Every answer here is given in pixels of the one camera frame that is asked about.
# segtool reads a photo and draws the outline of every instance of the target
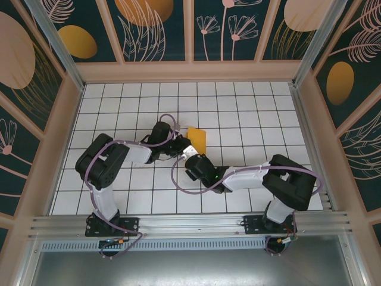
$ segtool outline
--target enclosure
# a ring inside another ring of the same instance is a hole
[[[2,285],[381,285],[380,0],[6,0],[0,23]],[[143,238],[102,260],[76,162],[163,114],[204,130],[216,166],[281,154],[324,178],[287,252],[241,225],[267,188],[185,194],[161,155],[121,166],[113,197]]]

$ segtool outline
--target grid tile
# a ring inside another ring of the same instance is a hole
[[[310,168],[292,97],[285,87],[285,83],[269,82],[88,85],[51,213],[75,215],[92,211],[88,188],[74,168],[100,133],[140,141],[164,113],[178,120],[181,134],[190,126],[206,131],[206,154],[215,166],[258,165],[275,154],[283,154]],[[162,120],[173,125],[169,117]],[[222,195],[184,194],[170,179],[176,158],[166,160],[168,157],[162,155],[160,159],[163,161],[154,164],[122,164],[113,185],[122,214],[256,212],[263,211],[273,198],[266,189]],[[201,183],[188,177],[184,163],[180,161],[175,172],[178,184],[199,192]],[[310,209],[322,209],[318,196],[311,199]]]

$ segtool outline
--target yellow oval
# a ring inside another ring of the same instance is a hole
[[[354,72],[349,64],[343,61],[336,63],[328,74],[328,100],[334,105],[342,104],[349,97],[354,80]]]
[[[332,0],[288,0],[285,5],[286,25],[298,32],[316,30]]]
[[[36,57],[33,42],[15,19],[0,12],[0,82],[25,88],[35,73]]]
[[[156,11],[162,22],[168,20],[173,12],[173,0],[115,0],[119,12],[129,22],[138,26],[154,26],[155,22],[149,20],[150,9]]]
[[[75,25],[58,30],[69,53],[77,58],[91,58],[97,52],[96,42],[88,31]]]

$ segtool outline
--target robotic arm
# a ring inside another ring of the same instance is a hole
[[[112,183],[123,162],[150,164],[158,160],[160,154],[181,156],[186,160],[188,176],[194,181],[200,180],[206,188],[216,185],[212,190],[218,194],[261,186],[267,188],[275,196],[275,199],[269,202],[263,216],[263,222],[268,229],[282,224],[294,210],[307,210],[316,178],[297,170],[279,170],[282,166],[305,169],[296,162],[282,155],[275,155],[271,161],[257,167],[215,167],[206,155],[198,154],[191,141],[179,135],[177,130],[174,131],[174,137],[167,140],[170,132],[172,130],[169,124],[157,122],[151,134],[141,140],[141,145],[114,144],[101,154],[102,157],[95,160],[88,180],[93,186],[93,197],[98,206],[94,214],[100,225],[110,228],[105,225],[98,212],[109,222],[118,225],[119,210],[114,201]],[[76,170],[83,180],[91,161],[111,141],[113,139],[110,136],[100,134],[78,159]]]

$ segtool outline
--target purple cable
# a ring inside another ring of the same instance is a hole
[[[174,129],[176,128],[176,121],[174,119],[174,117],[171,115],[171,114],[168,114],[168,113],[165,113],[163,114],[162,116],[160,116],[160,119],[161,120],[164,116],[169,116],[171,117],[171,119],[173,120],[173,126],[174,126]],[[125,250],[123,251],[120,251],[118,252],[116,255],[114,256],[111,256],[109,257],[109,259],[113,259],[113,258],[116,258],[118,256],[121,256],[122,254],[126,253],[129,249],[131,249],[140,239],[142,239],[143,237],[143,233],[139,232],[139,231],[130,231],[128,229],[124,229],[124,228],[121,228],[111,222],[109,222],[106,217],[98,210],[98,206],[96,205],[96,202],[95,202],[95,199],[94,199],[94,194],[93,194],[93,186],[89,183],[88,179],[89,179],[89,173],[90,173],[90,170],[92,168],[92,166],[94,165],[96,159],[99,158],[99,156],[108,148],[110,147],[111,145],[113,144],[131,144],[131,145],[141,145],[141,146],[145,146],[145,147],[158,147],[158,146],[161,146],[165,143],[167,143],[169,140],[171,140],[175,135],[175,131],[172,131],[171,132],[171,135],[165,140],[163,141],[162,143],[158,143],[158,144],[143,144],[143,143],[140,143],[140,142],[135,142],[135,141],[128,141],[128,140],[114,140],[114,141],[111,141],[109,143],[107,143],[102,149],[99,150],[99,152],[95,155],[95,157],[91,160],[90,164],[89,164],[89,167],[86,169],[86,172],[85,172],[85,177],[83,178],[86,186],[88,186],[89,190],[90,190],[90,197],[91,197],[91,202],[94,206],[94,209],[95,211],[97,212],[98,216],[105,222],[107,223],[109,226],[111,226],[112,228],[115,228],[115,229],[118,229],[119,231],[123,231],[124,233],[129,233],[129,234],[138,234],[140,235],[133,243],[131,243],[131,245],[129,245]],[[105,244],[102,248],[101,248],[101,254],[103,256],[103,258],[106,258],[107,256],[104,255],[103,253],[103,250],[105,247],[107,247],[108,245],[110,244]]]
[[[173,166],[172,166],[172,169],[171,169],[171,180],[172,180],[172,183],[176,186],[176,188],[178,188],[181,192],[184,192],[186,194],[189,194],[189,195],[201,195],[201,194],[205,194],[206,192],[208,191],[211,191],[212,189],[214,189],[216,186],[218,186],[220,183],[222,183],[224,180],[226,180],[228,177],[230,176],[233,176],[234,174],[236,173],[240,173],[240,172],[244,172],[244,171],[258,171],[258,170],[288,170],[288,171],[297,171],[297,172],[302,172],[302,173],[306,173],[306,174],[309,174],[311,176],[314,176],[315,178],[317,178],[319,180],[319,186],[317,187],[317,189],[312,193],[311,196],[313,196],[314,194],[318,193],[323,185],[324,185],[324,179],[319,175],[319,174],[316,174],[310,170],[307,170],[307,169],[302,169],[302,168],[297,168],[297,167],[290,167],[290,166],[254,166],[254,167],[247,167],[247,168],[242,168],[242,169],[239,169],[239,170],[235,170],[233,172],[230,172],[229,174],[225,175],[222,177],[222,179],[220,179],[217,183],[215,183],[213,186],[210,186],[209,188],[207,189],[204,189],[200,192],[190,192],[190,191],[187,191],[185,189],[183,189],[182,187],[180,187],[176,180],[174,179],[174,170],[176,168],[176,165],[178,164],[179,161],[183,160],[182,157],[178,158],[176,162],[174,162]]]

